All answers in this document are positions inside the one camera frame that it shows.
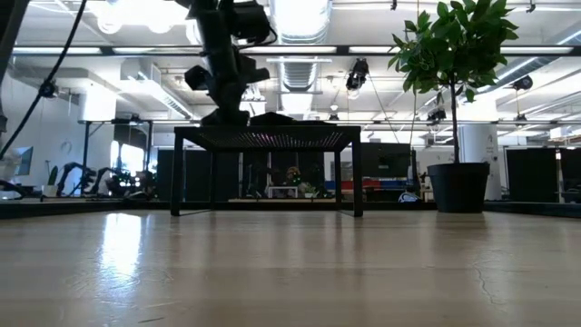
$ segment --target black robotic arm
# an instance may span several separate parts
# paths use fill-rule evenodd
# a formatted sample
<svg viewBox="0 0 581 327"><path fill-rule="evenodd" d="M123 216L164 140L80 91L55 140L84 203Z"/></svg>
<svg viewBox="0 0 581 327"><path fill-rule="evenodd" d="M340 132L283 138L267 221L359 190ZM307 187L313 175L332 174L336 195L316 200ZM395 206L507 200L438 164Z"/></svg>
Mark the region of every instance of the black robotic arm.
<svg viewBox="0 0 581 327"><path fill-rule="evenodd" d="M188 19L196 19L208 70L196 65L185 73L184 80L192 90L208 90L218 108L202 119L202 125L246 125L248 112L240 111L242 95L250 83L270 78L265 68L257 69L256 61L240 54L231 37L245 39L250 45L264 43L271 32L264 8L251 0L175 0L190 10Z"/></svg>

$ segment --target green leaves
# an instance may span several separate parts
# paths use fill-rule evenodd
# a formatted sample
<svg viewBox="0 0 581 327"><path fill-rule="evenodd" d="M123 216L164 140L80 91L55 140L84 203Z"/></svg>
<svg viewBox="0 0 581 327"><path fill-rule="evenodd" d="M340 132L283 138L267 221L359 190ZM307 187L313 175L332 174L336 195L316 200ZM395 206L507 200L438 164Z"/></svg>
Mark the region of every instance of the green leaves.
<svg viewBox="0 0 581 327"><path fill-rule="evenodd" d="M464 2L464 10L466 14L472 14L476 8L476 3L472 0L462 0Z"/></svg>
<svg viewBox="0 0 581 327"><path fill-rule="evenodd" d="M462 29L460 28L458 21L452 22L452 24L450 24L450 28L448 29L448 40L450 40L450 43L455 45L461 35Z"/></svg>
<svg viewBox="0 0 581 327"><path fill-rule="evenodd" d="M458 1L450 2L450 5L452 5L452 8L454 8L456 10L464 10L464 8L462 7L462 4Z"/></svg>
<svg viewBox="0 0 581 327"><path fill-rule="evenodd" d="M430 38L425 44L426 48L433 53L439 53L448 49L448 42L441 38Z"/></svg>
<svg viewBox="0 0 581 327"><path fill-rule="evenodd" d="M478 21L487 12L490 7L490 0L478 0L476 3L476 8L474 9L474 14L472 15L472 22Z"/></svg>
<svg viewBox="0 0 581 327"><path fill-rule="evenodd" d="M490 10L493 12L501 13L507 7L507 0L497 0L492 6L490 6Z"/></svg>
<svg viewBox="0 0 581 327"><path fill-rule="evenodd" d="M474 91L472 89L467 89L466 90L466 99L470 103L473 103L474 102Z"/></svg>
<svg viewBox="0 0 581 327"><path fill-rule="evenodd" d="M423 30L424 27L427 27L429 20L429 14L426 11L423 11L418 17L418 30Z"/></svg>
<svg viewBox="0 0 581 327"><path fill-rule="evenodd" d="M517 39L518 35L515 32L507 30L507 40L517 40Z"/></svg>
<svg viewBox="0 0 581 327"><path fill-rule="evenodd" d="M460 8L456 10L456 18L458 21L464 26L464 28L468 29L470 26L470 22L468 21L468 15L464 11L464 9Z"/></svg>
<svg viewBox="0 0 581 327"><path fill-rule="evenodd" d="M448 18L448 6L443 2L438 3L438 16L440 18Z"/></svg>
<svg viewBox="0 0 581 327"><path fill-rule="evenodd" d="M395 64L398 61L398 59L399 59L398 56L394 56L393 58L389 59L388 69L390 69L391 66L393 66L393 64Z"/></svg>
<svg viewBox="0 0 581 327"><path fill-rule="evenodd" d="M454 65L454 54L451 51L445 51L438 56L438 65L441 71L447 71Z"/></svg>
<svg viewBox="0 0 581 327"><path fill-rule="evenodd" d="M405 21L404 22L406 25L406 29L411 31L411 32L417 32L418 28L416 27L416 25L414 24L414 22L412 21Z"/></svg>
<svg viewBox="0 0 581 327"><path fill-rule="evenodd" d="M404 91L423 94L454 84L457 95L473 102L475 90L495 84L495 67L507 64L500 46L518 38L518 26L505 18L510 11L506 5L507 0L454 0L450 8L438 3L436 21L430 22L426 12L417 22L405 21L415 38L393 35L399 51L388 63L406 74Z"/></svg>
<svg viewBox="0 0 581 327"><path fill-rule="evenodd" d="M393 42L395 42L395 43L396 43L396 45L398 45L398 46L399 46L399 48L402 48L402 47L404 47L404 46L405 46L405 43L404 43L403 41L401 41L401 39L400 39L399 37L397 37L397 36L396 36L396 35L394 35L394 34L392 34L392 35L393 35Z"/></svg>

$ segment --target black cable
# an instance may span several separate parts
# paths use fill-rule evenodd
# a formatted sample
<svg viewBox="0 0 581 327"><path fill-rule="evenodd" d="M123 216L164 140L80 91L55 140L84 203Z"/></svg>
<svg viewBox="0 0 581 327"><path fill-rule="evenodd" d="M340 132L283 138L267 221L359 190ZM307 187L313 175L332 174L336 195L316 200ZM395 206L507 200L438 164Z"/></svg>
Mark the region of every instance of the black cable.
<svg viewBox="0 0 581 327"><path fill-rule="evenodd" d="M71 47L71 43L73 42L74 35L76 34L76 30L79 27L79 24L81 23L81 18L83 17L84 8L86 7L86 5L87 5L87 0L83 0L81 3L81 6L79 6L79 11L76 14L76 18L74 19L73 28L71 29L71 33L69 34L69 37L66 40L66 43L64 44L63 51L59 55L58 60L56 61L56 64L53 67L53 70L51 70L50 74L46 77L46 79L44 79L44 82L41 84L40 88L38 89L38 94L36 95L36 98L33 100L32 104L30 105L30 108L28 108L28 111L26 112L25 117L22 119L22 122L20 122L20 124L16 128L15 132L12 134L12 136L10 137L8 142L6 142L6 145L4 146L2 151L0 152L0 160L2 160L4 158L4 155L6 154L6 152L8 152L8 149L10 148L12 143L15 141L16 137L18 137L20 132L22 132L22 129L25 127L26 122L28 122L30 115L33 113L34 109L36 108L36 106L40 102L40 99L43 97L43 94L44 94L43 90L45 90L47 86L51 85L51 82L53 81L54 76L56 75L56 72L58 72L58 69L61 67L63 60L66 57L66 54L68 53L69 48Z"/></svg>

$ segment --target table leg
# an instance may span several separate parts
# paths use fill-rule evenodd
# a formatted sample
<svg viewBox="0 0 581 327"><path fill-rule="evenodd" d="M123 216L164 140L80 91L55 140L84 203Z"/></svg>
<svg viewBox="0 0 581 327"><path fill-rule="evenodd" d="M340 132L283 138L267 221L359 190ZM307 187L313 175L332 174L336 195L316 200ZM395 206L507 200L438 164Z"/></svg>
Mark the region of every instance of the table leg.
<svg viewBox="0 0 581 327"><path fill-rule="evenodd" d="M353 216L363 216L363 176L361 173L361 140L351 143L353 154Z"/></svg>
<svg viewBox="0 0 581 327"><path fill-rule="evenodd" d="M216 207L216 176L218 174L218 154L210 153L210 210Z"/></svg>
<svg viewBox="0 0 581 327"><path fill-rule="evenodd" d="M183 200L183 138L176 134L173 144L173 172L172 172L172 202L170 211L172 216L180 215L180 205Z"/></svg>
<svg viewBox="0 0 581 327"><path fill-rule="evenodd" d="M335 204L337 210L341 210L341 200L343 194L341 193L341 152L335 152Z"/></svg>

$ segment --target desk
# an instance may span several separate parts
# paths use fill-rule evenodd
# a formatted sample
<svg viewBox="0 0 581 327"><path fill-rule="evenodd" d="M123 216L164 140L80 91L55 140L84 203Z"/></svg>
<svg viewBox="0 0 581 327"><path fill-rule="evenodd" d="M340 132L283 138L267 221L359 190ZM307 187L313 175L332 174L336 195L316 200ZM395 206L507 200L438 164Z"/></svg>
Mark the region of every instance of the desk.
<svg viewBox="0 0 581 327"><path fill-rule="evenodd" d="M173 151L172 200L173 216L180 215L183 201L183 140L188 140L211 153L210 208L215 208L216 153L251 152L331 152L340 163L340 153L351 144L353 164L353 212L363 215L363 185L361 174L361 128L359 126L290 125L290 126L208 126L175 127ZM335 179L340 181L340 164L335 164ZM341 194L341 183L336 183L335 193ZM337 210L341 210L341 197L335 197Z"/></svg>
<svg viewBox="0 0 581 327"><path fill-rule="evenodd" d="M299 197L299 187L297 186L269 186L269 199L272 199L272 190L292 190L294 197Z"/></svg>

